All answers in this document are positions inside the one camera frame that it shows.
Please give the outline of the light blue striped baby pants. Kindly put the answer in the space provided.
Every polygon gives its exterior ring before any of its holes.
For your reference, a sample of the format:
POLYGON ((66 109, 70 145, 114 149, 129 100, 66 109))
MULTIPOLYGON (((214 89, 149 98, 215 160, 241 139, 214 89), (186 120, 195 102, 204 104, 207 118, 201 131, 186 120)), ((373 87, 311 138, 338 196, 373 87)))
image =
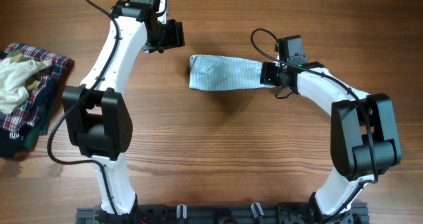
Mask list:
POLYGON ((189 87, 199 91, 273 88, 260 84, 261 69, 259 61, 197 54, 190 57, 189 87))

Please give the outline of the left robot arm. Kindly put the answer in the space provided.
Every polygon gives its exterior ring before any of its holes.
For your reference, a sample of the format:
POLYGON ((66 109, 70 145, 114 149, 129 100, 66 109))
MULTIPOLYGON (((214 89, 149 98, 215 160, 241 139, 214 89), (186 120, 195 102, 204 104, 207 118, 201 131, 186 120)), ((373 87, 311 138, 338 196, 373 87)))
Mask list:
POLYGON ((101 203, 80 209, 77 222, 146 223, 127 168, 133 124, 124 102, 126 85, 140 51, 163 53, 184 46, 182 23, 168 19, 167 0, 119 0, 106 16, 110 30, 89 74, 63 92, 69 140, 95 170, 101 203))

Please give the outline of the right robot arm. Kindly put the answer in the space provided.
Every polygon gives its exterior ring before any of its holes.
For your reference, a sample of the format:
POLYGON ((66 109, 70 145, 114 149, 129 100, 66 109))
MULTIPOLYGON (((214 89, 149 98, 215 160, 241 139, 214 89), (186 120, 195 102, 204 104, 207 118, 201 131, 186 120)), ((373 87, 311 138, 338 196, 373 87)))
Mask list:
POLYGON ((278 53, 263 63, 260 83, 304 96, 331 118, 330 156, 334 165, 327 181, 310 197, 311 221, 340 219, 368 184, 401 161, 401 145, 393 103, 386 94, 356 90, 330 74, 319 62, 309 62, 301 36, 276 40, 278 53))

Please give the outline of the olive green garment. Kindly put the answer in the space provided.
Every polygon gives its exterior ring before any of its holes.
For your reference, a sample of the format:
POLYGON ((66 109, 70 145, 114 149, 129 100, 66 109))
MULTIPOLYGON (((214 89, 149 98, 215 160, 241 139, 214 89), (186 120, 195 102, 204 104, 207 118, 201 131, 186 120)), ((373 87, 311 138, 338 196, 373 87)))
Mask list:
MULTIPOLYGON (((12 62, 25 62, 34 60, 39 62, 40 60, 37 57, 25 57, 21 50, 15 50, 7 55, 7 58, 11 57, 12 62)), ((35 72, 35 74, 31 75, 25 82, 25 88, 28 92, 32 92, 40 85, 39 78, 38 78, 38 72, 35 72)))

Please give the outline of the dark green folded garment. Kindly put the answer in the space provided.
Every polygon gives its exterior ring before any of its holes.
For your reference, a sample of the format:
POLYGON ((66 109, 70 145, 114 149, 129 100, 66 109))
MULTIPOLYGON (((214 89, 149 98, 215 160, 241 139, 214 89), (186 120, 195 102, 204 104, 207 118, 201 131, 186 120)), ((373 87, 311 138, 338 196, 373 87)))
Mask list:
POLYGON ((50 99, 42 110, 40 119, 37 124, 27 133, 22 141, 23 151, 30 151, 36 145, 40 135, 46 135, 48 132, 48 125, 54 109, 54 98, 50 99))

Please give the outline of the white baby garment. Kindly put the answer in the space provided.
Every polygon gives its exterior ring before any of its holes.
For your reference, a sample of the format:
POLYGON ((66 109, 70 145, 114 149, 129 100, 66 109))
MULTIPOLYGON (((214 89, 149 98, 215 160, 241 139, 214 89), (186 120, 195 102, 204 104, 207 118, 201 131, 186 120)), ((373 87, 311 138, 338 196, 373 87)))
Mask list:
POLYGON ((26 80, 35 72, 52 66, 52 60, 12 62, 11 57, 1 61, 1 112, 10 114, 22 104, 29 93, 25 88, 26 80))

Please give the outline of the red blue plaid shirt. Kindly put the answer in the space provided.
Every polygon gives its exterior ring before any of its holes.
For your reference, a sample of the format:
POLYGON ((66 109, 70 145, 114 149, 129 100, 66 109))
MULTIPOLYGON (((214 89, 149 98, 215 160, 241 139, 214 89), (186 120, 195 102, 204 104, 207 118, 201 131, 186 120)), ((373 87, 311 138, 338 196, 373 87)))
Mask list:
POLYGON ((17 132, 34 126, 74 61, 26 44, 1 52, 1 128, 17 132))

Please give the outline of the navy blue folded garment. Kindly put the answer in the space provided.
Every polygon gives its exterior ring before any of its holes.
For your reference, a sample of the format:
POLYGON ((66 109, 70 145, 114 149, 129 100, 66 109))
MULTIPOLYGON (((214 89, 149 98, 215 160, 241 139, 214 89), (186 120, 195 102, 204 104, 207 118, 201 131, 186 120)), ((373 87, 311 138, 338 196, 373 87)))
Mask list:
POLYGON ((1 113, 1 156, 13 158, 23 151, 22 141, 38 123, 46 103, 55 97, 59 79, 42 76, 40 85, 30 93, 28 99, 17 106, 12 113, 1 113))

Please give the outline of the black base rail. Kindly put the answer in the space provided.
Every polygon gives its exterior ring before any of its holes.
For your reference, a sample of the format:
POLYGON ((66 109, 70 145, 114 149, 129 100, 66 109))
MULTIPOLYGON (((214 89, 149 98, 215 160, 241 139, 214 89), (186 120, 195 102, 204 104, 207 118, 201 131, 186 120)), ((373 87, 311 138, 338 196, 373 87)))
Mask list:
MULTIPOLYGON (((307 203, 280 203, 273 205, 215 205, 179 206, 139 205, 144 216, 142 221, 123 223, 309 223, 305 217, 307 203)), ((112 220, 100 206, 78 208, 75 223, 122 223, 112 220)), ((366 203, 353 203, 351 209, 340 214, 328 223, 370 223, 366 203)))

